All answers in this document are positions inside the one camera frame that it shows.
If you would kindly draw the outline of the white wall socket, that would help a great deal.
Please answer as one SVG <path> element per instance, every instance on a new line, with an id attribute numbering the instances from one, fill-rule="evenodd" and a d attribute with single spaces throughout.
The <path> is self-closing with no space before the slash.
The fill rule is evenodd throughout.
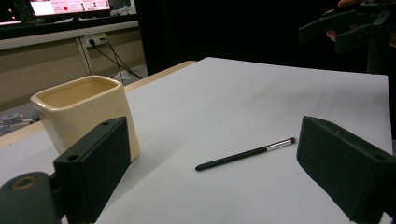
<path id="1" fill-rule="evenodd" d="M 85 35 L 83 37 L 84 45 L 87 48 L 103 45 L 106 43 L 105 39 L 106 39 L 105 33 L 99 33 L 99 34 L 94 34 L 94 35 Z"/>

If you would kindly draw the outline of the beige office desk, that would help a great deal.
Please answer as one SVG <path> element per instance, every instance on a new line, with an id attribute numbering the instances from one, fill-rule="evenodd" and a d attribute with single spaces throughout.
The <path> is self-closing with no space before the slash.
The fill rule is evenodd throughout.
<path id="1" fill-rule="evenodd" d="M 87 48 L 85 35 L 106 34 L 106 43 Z M 145 62 L 138 21 L 118 17 L 110 24 L 3 39 L 0 36 L 0 111 L 24 105 L 41 90 L 87 75 L 118 71 L 115 55 L 129 67 Z"/>

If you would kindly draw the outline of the white plastic scrap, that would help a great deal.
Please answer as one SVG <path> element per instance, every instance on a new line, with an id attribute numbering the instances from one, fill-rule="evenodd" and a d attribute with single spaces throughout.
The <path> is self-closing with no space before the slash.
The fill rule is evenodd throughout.
<path id="1" fill-rule="evenodd" d="M 132 75 L 128 71 L 123 70 L 114 75 L 113 78 L 122 83 L 126 83 L 132 78 Z"/>

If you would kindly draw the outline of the coloured plastic clutter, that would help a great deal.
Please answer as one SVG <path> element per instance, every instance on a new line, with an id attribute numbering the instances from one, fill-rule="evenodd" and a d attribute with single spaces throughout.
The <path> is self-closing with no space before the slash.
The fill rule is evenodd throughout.
<path id="1" fill-rule="evenodd" d="M 30 118 L 25 118 L 20 113 L 5 114 L 0 116 L 0 132 L 11 133 L 37 121 L 40 121 L 37 114 L 33 114 Z"/>

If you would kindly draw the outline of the white crumpled paper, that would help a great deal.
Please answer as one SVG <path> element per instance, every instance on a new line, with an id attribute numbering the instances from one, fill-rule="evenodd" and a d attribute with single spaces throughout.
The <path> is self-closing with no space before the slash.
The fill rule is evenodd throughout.
<path id="1" fill-rule="evenodd" d="M 118 17 L 118 16 L 127 16 L 127 15 L 134 15 L 136 13 L 136 9 L 133 6 L 124 6 L 119 9 L 111 10 L 110 16 L 111 17 Z"/>

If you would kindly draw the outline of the black makeup brush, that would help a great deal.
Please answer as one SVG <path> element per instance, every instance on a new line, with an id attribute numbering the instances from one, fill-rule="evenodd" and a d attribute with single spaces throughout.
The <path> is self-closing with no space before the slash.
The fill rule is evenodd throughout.
<path id="1" fill-rule="evenodd" d="M 201 163 L 201 164 L 199 164 L 199 165 L 197 165 L 195 167 L 195 171 L 201 172 L 201 171 L 204 171 L 204 170 L 207 170 L 207 169 L 211 169 L 211 168 L 214 168 L 214 167 L 218 167 L 218 166 L 221 166 L 223 164 L 230 163 L 230 162 L 240 161 L 242 159 L 246 159 L 246 158 L 249 158 L 249 157 L 252 157 L 252 156 L 256 156 L 256 155 L 259 155 L 259 154 L 262 154 L 262 153 L 266 153 L 266 152 L 269 152 L 271 150 L 275 150 L 275 149 L 278 149 L 278 148 L 282 148 L 282 147 L 286 147 L 286 146 L 289 146 L 289 145 L 293 145 L 293 144 L 296 143 L 296 141 L 297 140 L 296 140 L 295 137 L 291 137 L 289 139 L 285 139 L 285 140 L 282 140 L 282 141 L 279 141 L 279 142 L 276 142 L 276 143 L 273 143 L 273 144 L 270 144 L 270 145 L 267 145 L 267 146 L 257 147 L 257 148 L 254 148 L 254 149 L 251 149 L 251 150 L 248 150 L 248 151 L 244 151 L 244 152 L 240 152 L 240 153 L 237 153 L 237 154 L 234 154 L 234 155 L 231 155 L 231 156 L 227 156 L 227 157 L 220 158 L 220 159 L 217 159 L 217 160 Z"/>

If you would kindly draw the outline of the dark-screen computer monitor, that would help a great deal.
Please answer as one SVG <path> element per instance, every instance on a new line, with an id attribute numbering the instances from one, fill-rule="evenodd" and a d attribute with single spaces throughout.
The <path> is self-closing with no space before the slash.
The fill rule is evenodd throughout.
<path id="1" fill-rule="evenodd" d="M 13 0 L 0 0 L 0 26 L 21 24 L 21 17 Z"/>

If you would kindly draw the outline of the bright-screen computer monitor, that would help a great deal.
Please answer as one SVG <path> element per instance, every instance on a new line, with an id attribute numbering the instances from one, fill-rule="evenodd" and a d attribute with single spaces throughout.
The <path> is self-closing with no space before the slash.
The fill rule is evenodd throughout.
<path id="1" fill-rule="evenodd" d="M 91 18 L 107 15 L 109 0 L 26 0 L 32 14 L 40 19 Z"/>

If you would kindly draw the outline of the cream ceramic cup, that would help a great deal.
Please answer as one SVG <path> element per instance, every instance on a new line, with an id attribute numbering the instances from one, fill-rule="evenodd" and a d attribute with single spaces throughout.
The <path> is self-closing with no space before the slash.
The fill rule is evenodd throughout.
<path id="1" fill-rule="evenodd" d="M 87 76 L 40 91 L 31 102 L 59 153 L 98 124 L 118 117 L 127 118 L 131 159 L 140 147 L 125 89 L 119 81 L 103 76 Z"/>

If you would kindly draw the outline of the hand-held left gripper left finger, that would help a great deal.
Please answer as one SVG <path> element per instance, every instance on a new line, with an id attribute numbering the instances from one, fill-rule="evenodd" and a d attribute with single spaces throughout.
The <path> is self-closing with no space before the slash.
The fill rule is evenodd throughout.
<path id="1" fill-rule="evenodd" d="M 100 123 L 53 164 L 68 222 L 95 222 L 131 164 L 127 118 Z"/>

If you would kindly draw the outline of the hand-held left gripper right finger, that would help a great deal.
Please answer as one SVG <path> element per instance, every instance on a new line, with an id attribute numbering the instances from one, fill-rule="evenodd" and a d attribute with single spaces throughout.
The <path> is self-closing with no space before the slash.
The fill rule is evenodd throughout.
<path id="1" fill-rule="evenodd" d="M 305 116 L 297 161 L 349 220 L 396 224 L 396 157 L 324 119 Z"/>

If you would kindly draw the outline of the black curtain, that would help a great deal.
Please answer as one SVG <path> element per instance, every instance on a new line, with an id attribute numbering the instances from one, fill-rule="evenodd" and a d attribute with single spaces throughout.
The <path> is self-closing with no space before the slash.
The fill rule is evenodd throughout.
<path id="1" fill-rule="evenodd" d="M 364 72 L 366 47 L 338 54 L 326 35 L 299 42 L 298 29 L 338 1 L 134 0 L 151 73 L 206 57 Z"/>

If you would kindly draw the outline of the white table cover sheet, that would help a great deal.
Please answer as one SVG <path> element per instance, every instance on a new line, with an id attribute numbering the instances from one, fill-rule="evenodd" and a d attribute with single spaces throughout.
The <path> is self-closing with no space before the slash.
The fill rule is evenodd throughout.
<path id="1" fill-rule="evenodd" d="M 384 76 L 207 58 L 127 98 L 140 154 L 97 224 L 350 224 L 296 146 L 198 165 L 296 139 L 305 116 L 392 149 Z"/>

